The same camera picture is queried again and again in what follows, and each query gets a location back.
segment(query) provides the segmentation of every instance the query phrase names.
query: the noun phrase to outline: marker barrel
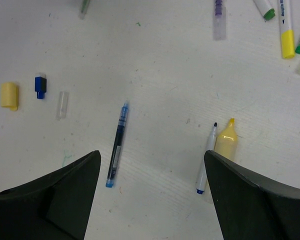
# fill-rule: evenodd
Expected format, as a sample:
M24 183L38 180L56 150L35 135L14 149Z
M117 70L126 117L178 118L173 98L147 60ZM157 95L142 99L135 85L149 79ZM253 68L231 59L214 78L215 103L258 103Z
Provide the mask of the marker barrel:
M217 123L215 123L215 125L213 126L212 131L208 137L204 153L206 153L206 151L215 149L215 144L216 144L216 139L217 139L216 132L217 132ZM208 179L204 157L205 156L203 155L201 166L200 166L200 171L199 171L198 177L196 179L195 188L196 188L197 194L204 193L204 191L206 189L207 179Z
M278 4L282 57L291 59L296 54L290 0L278 0Z
M256 7L259 9L259 12L261 13L262 17L266 20L269 21L272 18L274 18L275 14L275 9L272 7L271 3L269 0L253 0Z

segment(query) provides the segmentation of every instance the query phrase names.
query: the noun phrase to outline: white table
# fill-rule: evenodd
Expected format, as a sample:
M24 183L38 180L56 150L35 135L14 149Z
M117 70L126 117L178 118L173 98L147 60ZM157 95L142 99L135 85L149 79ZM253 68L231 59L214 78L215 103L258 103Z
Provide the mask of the white table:
M300 188L300 57L281 59L278 17L264 22L252 0L227 1L227 40L216 42L212 0L92 0L84 20L80 3L0 0L0 85L20 86L19 110L0 107L0 191L100 150L86 240L220 240L195 181L212 124L220 131L229 118L237 163ZM297 41L300 0L293 22ZM45 100L36 99L37 72L47 75ZM70 95L57 121L59 91Z

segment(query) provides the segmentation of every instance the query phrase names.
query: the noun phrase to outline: yellow marker cap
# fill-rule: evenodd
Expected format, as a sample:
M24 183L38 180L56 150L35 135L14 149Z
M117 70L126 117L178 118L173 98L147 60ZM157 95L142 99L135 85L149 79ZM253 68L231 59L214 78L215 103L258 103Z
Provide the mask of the yellow marker cap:
M295 37L292 29L281 34L281 50L284 59L292 59L295 57Z
M1 107L11 111L18 110L18 86L13 82L5 82L1 85Z
M235 119L231 118L227 127L220 132L216 139L214 151L225 158L234 161L238 145L238 136L235 131Z

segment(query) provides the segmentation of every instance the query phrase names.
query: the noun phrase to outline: ballpoint pen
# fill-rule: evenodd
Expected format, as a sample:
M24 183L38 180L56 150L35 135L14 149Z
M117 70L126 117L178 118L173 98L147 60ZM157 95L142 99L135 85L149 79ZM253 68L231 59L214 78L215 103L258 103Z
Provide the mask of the ballpoint pen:
M217 123L215 122L211 133L208 137L208 140L206 142L206 146L205 146L205 151L204 153L206 153L206 151L209 150L214 150L215 148L215 144L216 144L216 131L217 131ZM207 184L207 172L206 172L206 166L205 166L205 160L204 160L204 156L202 158L202 162L201 162L201 166L200 166L200 172L198 174L198 178L196 179L196 193L197 194L203 194L206 188L206 184Z
M110 161L110 166L108 171L108 177L105 183L105 186L107 188L112 188L115 182L115 177L118 170L118 162L119 162L119 157L120 157L120 152L122 147L122 141L125 134L125 126L128 117L128 110L129 110L129 103L126 101L121 109L118 127L116 129L111 161Z

